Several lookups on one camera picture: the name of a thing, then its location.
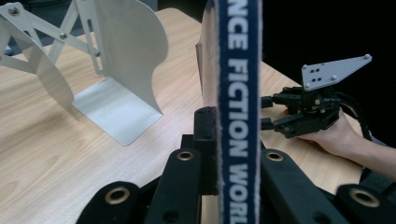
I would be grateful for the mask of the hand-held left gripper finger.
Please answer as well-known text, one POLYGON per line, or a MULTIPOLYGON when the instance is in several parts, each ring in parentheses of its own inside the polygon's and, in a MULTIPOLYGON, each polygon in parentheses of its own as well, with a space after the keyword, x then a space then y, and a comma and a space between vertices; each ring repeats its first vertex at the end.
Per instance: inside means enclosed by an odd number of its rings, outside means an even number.
POLYGON ((217 195, 217 132, 214 107, 202 107, 195 111, 193 145, 201 154, 201 193, 217 195))

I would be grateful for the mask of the glossy red-covered magazine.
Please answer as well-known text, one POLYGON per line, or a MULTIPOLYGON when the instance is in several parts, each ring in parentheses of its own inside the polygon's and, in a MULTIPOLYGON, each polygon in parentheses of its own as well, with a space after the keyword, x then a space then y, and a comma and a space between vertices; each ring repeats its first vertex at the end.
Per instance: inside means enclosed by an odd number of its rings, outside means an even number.
POLYGON ((219 223, 259 224, 262 0, 207 0, 196 48, 216 113, 219 223))

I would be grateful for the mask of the white metal expandable bookend rack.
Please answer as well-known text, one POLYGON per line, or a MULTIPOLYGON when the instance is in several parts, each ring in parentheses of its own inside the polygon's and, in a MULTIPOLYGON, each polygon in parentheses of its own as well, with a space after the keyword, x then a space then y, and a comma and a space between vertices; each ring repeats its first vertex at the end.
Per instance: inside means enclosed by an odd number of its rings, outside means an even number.
POLYGON ((0 65, 36 75, 65 110, 81 112, 123 146, 162 115, 152 75, 167 53, 161 21, 139 0, 72 0, 61 26, 21 3, 0 6, 0 65), (78 94, 56 66, 66 45, 89 54, 102 78, 78 94))

